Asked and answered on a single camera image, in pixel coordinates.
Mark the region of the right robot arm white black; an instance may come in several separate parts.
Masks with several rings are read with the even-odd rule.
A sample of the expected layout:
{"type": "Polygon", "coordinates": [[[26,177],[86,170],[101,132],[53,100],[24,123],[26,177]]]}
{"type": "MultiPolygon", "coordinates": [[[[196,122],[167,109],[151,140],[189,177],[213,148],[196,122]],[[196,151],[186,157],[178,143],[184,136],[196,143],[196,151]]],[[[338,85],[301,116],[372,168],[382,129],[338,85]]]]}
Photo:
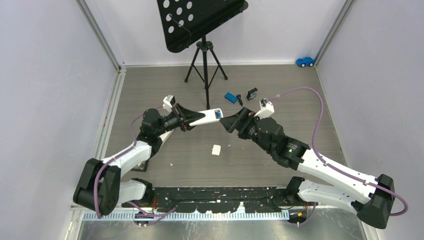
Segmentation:
{"type": "Polygon", "coordinates": [[[353,213],[374,228],[387,227],[395,201],[394,180],[390,176],[364,174],[316,153],[306,143],[287,136],[273,118],[259,118],[246,107],[219,122],[228,133],[237,131],[240,139],[253,141],[278,165],[327,183],[293,177],[285,192],[291,205],[302,201],[323,203],[353,213]]]}

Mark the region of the white remote control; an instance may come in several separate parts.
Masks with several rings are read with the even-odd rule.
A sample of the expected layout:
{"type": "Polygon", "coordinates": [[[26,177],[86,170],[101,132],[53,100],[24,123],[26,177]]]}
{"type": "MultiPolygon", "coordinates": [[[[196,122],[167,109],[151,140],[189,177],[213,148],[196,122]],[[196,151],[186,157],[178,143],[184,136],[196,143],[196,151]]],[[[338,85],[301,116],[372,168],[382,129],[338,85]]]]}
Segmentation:
{"type": "Polygon", "coordinates": [[[199,119],[196,119],[195,121],[189,123],[190,127],[216,123],[224,117],[224,113],[220,108],[197,111],[197,113],[201,114],[201,117],[199,119]]]}

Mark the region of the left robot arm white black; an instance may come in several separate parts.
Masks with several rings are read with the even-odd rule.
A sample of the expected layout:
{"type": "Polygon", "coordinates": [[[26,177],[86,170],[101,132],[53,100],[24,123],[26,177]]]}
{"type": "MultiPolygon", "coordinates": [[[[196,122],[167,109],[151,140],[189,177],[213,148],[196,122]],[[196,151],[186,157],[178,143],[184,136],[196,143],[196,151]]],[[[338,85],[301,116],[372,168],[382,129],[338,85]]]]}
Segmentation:
{"type": "Polygon", "coordinates": [[[91,158],[84,165],[73,202],[95,211],[98,218],[109,215],[116,206],[128,202],[148,207],[154,199],[151,183],[139,178],[122,182],[122,177],[159,152],[163,135],[177,128],[183,132],[190,131],[196,122],[203,124],[207,114],[175,103],[166,116],[150,108],[141,114],[141,118],[140,132],[126,149],[104,159],[91,158]]]}

